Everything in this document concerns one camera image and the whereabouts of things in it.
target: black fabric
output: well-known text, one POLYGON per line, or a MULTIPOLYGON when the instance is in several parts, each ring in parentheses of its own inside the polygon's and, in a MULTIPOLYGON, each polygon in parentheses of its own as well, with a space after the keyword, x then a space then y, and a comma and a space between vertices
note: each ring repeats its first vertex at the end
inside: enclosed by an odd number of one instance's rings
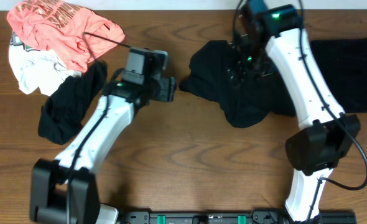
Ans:
POLYGON ((62 145, 78 134, 81 121, 106 76, 106 64, 95 62, 82 77, 68 77, 41 107, 39 136, 62 145))
POLYGON ((312 53, 347 113, 367 112, 367 39, 315 40, 312 53))
POLYGON ((218 102, 226 120, 236 128, 247 128, 272 111, 295 116, 291 98, 279 74, 250 78, 234 87, 231 73, 235 52, 225 40, 209 41, 190 60, 190 76, 180 84, 182 91, 218 102))

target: wooden tabletop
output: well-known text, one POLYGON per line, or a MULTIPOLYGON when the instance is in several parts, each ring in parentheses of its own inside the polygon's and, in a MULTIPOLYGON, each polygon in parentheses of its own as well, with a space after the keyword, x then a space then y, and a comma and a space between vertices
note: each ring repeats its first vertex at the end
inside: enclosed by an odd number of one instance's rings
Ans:
MULTIPOLYGON (((178 81, 207 41, 231 39, 232 11, 97 13, 124 28, 126 43, 168 51, 168 75, 178 81)), ((66 145, 37 135, 47 97, 19 91, 8 62, 11 28, 5 18, 0 12, 0 223, 30 223, 32 167, 66 145)), ((306 25, 311 39, 367 37, 367 11, 307 11, 306 25)), ((125 65, 127 53, 117 47, 102 56, 109 74, 125 65)), ((358 116, 358 140, 367 152, 367 114, 358 116)), ((250 128, 233 128, 218 103, 177 91, 173 103, 151 102, 140 110, 120 135, 97 175, 101 201, 153 211, 282 207, 292 182, 284 143, 296 132, 296 118, 274 114, 250 128)), ((363 181, 364 164, 354 147, 331 177, 348 185, 363 181)), ((367 223, 367 188, 349 192, 327 184, 320 208, 354 210, 359 223, 367 223)))

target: clothing pile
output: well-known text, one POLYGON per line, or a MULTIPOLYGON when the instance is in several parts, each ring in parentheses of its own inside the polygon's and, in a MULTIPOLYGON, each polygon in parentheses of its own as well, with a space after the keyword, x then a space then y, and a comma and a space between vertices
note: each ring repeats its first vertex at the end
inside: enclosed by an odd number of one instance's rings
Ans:
MULTIPOLYGON (((59 0, 27 0, 7 15, 13 29, 9 63, 25 94, 40 88, 50 96, 67 77, 86 72, 90 56, 83 32, 121 42, 125 35, 117 24, 84 7, 59 0)), ((86 37, 95 57, 116 46, 86 37)))
MULTIPOLYGON (((315 40, 311 49, 327 86, 347 113, 367 112, 367 39, 315 40)), ((235 51, 225 40, 211 40, 190 60, 182 91, 220 104, 236 128, 261 122, 270 112, 295 116, 280 74, 231 81, 235 51)))
POLYGON ((59 0, 26 0, 7 15, 13 29, 9 63, 25 94, 37 88, 50 96, 41 108, 38 134, 65 144, 78 134, 92 99, 102 89, 107 66, 88 63, 116 44, 83 32, 121 42, 117 24, 84 7, 59 0))

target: orange shirt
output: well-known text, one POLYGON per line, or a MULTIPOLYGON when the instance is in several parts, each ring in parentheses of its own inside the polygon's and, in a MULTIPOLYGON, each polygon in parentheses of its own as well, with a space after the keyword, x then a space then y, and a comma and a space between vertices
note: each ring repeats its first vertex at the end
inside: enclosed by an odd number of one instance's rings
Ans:
MULTIPOLYGON (((120 26, 93 11, 59 0, 27 0, 8 12, 7 20, 25 44, 37 50, 54 50, 68 69, 86 72, 94 59, 85 45, 82 33, 89 32, 117 42, 125 35, 120 26)), ((86 36, 100 57, 116 44, 86 36)))

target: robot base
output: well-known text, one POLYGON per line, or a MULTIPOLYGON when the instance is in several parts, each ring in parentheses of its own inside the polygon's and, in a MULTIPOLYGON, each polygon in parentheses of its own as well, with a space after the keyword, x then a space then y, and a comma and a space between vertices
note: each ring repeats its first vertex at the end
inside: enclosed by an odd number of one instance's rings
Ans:
MULTIPOLYGON (((262 209, 249 213, 149 213, 128 212, 120 224, 290 224, 284 211, 262 209)), ((353 212, 321 212, 312 224, 356 224, 353 212)))

